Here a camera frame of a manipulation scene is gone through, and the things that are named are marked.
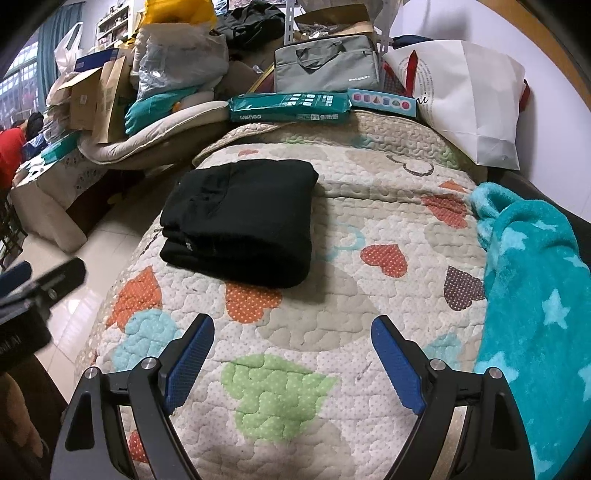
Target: red shirt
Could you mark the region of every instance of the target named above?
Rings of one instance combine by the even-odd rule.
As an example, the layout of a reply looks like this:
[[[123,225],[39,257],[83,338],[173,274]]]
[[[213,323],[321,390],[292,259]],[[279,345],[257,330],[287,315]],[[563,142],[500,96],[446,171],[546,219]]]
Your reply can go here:
[[[0,133],[0,188],[9,189],[22,161],[22,146],[26,143],[21,128],[11,128]]]

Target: teal curtain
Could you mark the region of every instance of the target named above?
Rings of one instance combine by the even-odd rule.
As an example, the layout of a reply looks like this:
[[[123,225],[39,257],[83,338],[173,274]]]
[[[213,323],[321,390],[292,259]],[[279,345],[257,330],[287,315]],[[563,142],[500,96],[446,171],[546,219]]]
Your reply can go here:
[[[82,20],[84,2],[59,8],[39,28],[37,49],[37,89],[40,110],[45,110],[45,99],[51,85],[57,80],[58,71],[53,51],[70,29]]]

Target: person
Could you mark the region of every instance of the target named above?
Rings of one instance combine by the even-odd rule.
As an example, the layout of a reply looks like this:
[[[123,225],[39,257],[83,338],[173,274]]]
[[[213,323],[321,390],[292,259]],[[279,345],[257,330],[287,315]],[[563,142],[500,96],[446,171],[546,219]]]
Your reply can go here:
[[[9,190],[22,161],[22,146],[27,142],[27,122],[0,132],[0,189]]]
[[[33,112],[27,120],[27,127],[25,129],[25,137],[28,142],[33,140],[43,130],[43,114]]]

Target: white plastic bag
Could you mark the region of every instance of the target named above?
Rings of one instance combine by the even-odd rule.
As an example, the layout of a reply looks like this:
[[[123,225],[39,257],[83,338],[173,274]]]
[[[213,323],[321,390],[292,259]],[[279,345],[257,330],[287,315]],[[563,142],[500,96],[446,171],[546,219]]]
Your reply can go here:
[[[523,66],[462,40],[428,41],[384,55],[404,86],[413,51],[413,97],[424,120],[477,165],[519,170],[515,134]]]
[[[138,100],[197,86],[215,87],[228,71],[224,35],[210,35],[209,25],[147,25],[150,37],[139,64]]]
[[[49,93],[47,94],[47,99],[45,101],[47,106],[59,105],[60,103],[65,102],[70,96],[69,89],[58,91],[58,88],[64,83],[72,80],[72,78],[77,75],[76,72],[74,72],[74,68],[76,67],[76,59],[82,56],[82,51],[78,49],[80,46],[80,39],[82,38],[82,26],[82,22],[78,22],[74,25],[66,36],[61,39],[57,44],[56,49],[53,51],[60,76],[51,86]],[[74,38],[72,46],[68,48],[72,38]]]

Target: white wall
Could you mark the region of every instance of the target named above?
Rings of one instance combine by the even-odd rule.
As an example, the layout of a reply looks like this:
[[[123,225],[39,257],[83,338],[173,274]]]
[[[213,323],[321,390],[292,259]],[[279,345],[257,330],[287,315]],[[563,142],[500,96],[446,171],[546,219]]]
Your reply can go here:
[[[80,0],[67,0],[65,5],[78,3]],[[88,50],[95,46],[96,24],[106,15],[117,0],[86,0],[82,7],[82,21],[84,29],[82,31],[82,40],[80,48]],[[132,10],[137,12],[143,8],[144,0],[132,0]]]
[[[519,117],[521,173],[569,211],[591,221],[591,112],[552,61],[476,0],[412,0],[391,36],[459,38],[510,55],[525,67],[530,103]]]

